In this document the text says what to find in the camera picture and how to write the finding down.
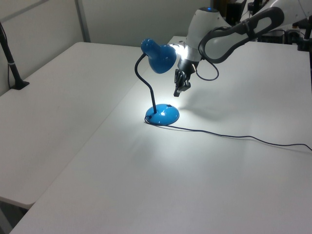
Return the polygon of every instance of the floor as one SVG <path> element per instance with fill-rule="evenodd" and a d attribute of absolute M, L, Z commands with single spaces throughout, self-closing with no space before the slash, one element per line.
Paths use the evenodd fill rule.
<path fill-rule="evenodd" d="M 0 234 L 9 234 L 26 213 L 26 209 L 0 202 Z"/>

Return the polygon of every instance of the equipment in background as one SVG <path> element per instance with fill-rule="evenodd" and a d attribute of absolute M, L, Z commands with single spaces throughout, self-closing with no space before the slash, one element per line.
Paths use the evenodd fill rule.
<path fill-rule="evenodd" d="M 301 28 L 301 29 L 307 29 L 307 26 L 308 26 L 308 19 L 303 19 L 301 21 L 298 21 L 296 23 L 293 23 L 292 24 L 293 27 L 298 27 L 298 28 Z"/>
<path fill-rule="evenodd" d="M 269 0 L 254 0 L 253 2 L 249 2 L 248 3 L 248 11 L 250 11 L 251 15 L 253 16 L 254 14 L 256 14 L 258 11 L 260 11 L 265 4 L 267 4 Z"/>
<path fill-rule="evenodd" d="M 26 87 L 29 82 L 23 81 L 20 78 L 20 74 L 18 72 L 18 69 L 15 65 L 15 62 L 13 60 L 9 45 L 8 45 L 8 40 L 4 31 L 4 28 L 2 27 L 2 24 L 0 22 L 0 43 L 2 46 L 2 49 L 4 51 L 4 54 L 6 56 L 6 59 L 8 61 L 8 66 L 11 68 L 12 74 L 14 76 L 15 79 L 15 85 L 13 87 L 9 87 L 12 89 L 17 89 L 17 90 L 21 90 L 22 88 Z"/>
<path fill-rule="evenodd" d="M 231 0 L 227 4 L 226 8 L 226 22 L 229 25 L 236 25 L 240 22 L 240 18 L 242 17 L 243 10 L 245 8 L 247 0 Z"/>
<path fill-rule="evenodd" d="M 312 16 L 309 17 L 308 24 L 306 26 L 306 33 L 304 38 L 300 39 L 298 42 L 299 51 L 309 51 L 312 52 L 312 39 L 310 38 L 312 31 Z"/>
<path fill-rule="evenodd" d="M 286 32 L 283 32 L 283 30 L 280 31 L 273 30 L 271 32 L 259 36 L 257 41 L 265 43 L 286 44 Z"/>

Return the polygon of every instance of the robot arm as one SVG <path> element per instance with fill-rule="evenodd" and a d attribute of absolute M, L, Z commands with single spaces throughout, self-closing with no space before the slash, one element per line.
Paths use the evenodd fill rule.
<path fill-rule="evenodd" d="M 311 0 L 271 0 L 257 14 L 231 27 L 217 10 L 200 8 L 195 12 L 175 72 L 175 93 L 191 87 L 189 79 L 202 59 L 221 63 L 239 46 L 279 26 L 312 15 Z"/>

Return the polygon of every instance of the lamp cord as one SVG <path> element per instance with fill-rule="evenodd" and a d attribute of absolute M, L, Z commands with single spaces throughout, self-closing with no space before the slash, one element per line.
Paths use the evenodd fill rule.
<path fill-rule="evenodd" d="M 216 72 L 217 72 L 217 75 L 216 75 L 216 77 L 215 78 L 213 78 L 213 79 L 205 79 L 205 78 L 203 78 L 203 77 L 201 77 L 199 74 L 198 74 L 198 72 L 197 72 L 197 69 L 196 69 L 196 67 L 195 67 L 195 65 L 194 64 L 192 64 L 193 65 L 193 68 L 194 68 L 194 70 L 195 70 L 195 72 L 196 72 L 196 75 L 200 78 L 200 79 L 202 79 L 202 80 L 204 80 L 204 81 L 213 81 L 213 80 L 216 80 L 216 79 L 218 79 L 218 77 L 219 77 L 219 70 L 217 69 L 217 67 L 212 63 L 212 62 L 209 62 L 209 61 L 207 61 L 208 63 L 210 63 L 214 68 L 215 68 L 215 70 L 216 70 Z"/>
<path fill-rule="evenodd" d="M 312 149 L 306 145 L 306 144 L 302 144 L 302 143 L 298 143 L 298 144 L 287 144 L 287 145 L 284 145 L 284 144 L 275 144 L 275 143 L 270 143 L 270 142 L 267 142 L 267 141 L 264 141 L 264 140 L 261 140 L 261 139 L 258 139 L 254 136 L 231 136 L 231 135 L 223 135 L 223 134 L 218 134 L 218 133 L 213 133 L 213 132 L 209 132 L 209 131 L 205 131 L 205 130 L 197 130 L 197 129 L 189 129 L 189 128 L 182 128 L 182 127 L 176 127 L 176 126 L 171 126 L 171 125 L 155 125 L 155 124 L 151 124 L 149 121 L 148 121 L 148 117 L 149 116 L 146 116 L 144 121 L 145 123 L 149 124 L 149 125 L 153 125 L 153 126 L 156 126 L 156 127 L 163 127 L 163 128 L 174 128 L 174 129 L 180 129 L 180 130 L 184 130 L 184 131 L 188 131 L 188 132 L 200 132 L 200 133 L 206 133 L 206 134 L 211 134 L 211 135 L 214 135 L 214 136 L 217 136 L 217 137 L 226 137 L 226 138 L 253 138 L 257 141 L 260 141 L 262 143 L 265 143 L 265 144 L 268 144 L 268 145 L 273 145 L 273 146 L 281 146 L 281 147 L 287 147 L 287 146 L 295 146 L 295 145 L 302 145 L 302 146 L 306 146 L 309 150 L 312 151 Z"/>

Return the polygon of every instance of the light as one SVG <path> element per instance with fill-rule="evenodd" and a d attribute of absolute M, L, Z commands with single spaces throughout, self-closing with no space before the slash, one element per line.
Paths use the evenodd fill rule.
<path fill-rule="evenodd" d="M 184 46 L 180 44 L 170 44 L 171 47 L 175 49 L 177 55 L 182 55 L 184 51 Z"/>
<path fill-rule="evenodd" d="M 181 53 L 181 58 L 186 59 L 188 54 L 189 54 L 189 48 L 185 47 L 183 52 Z"/>

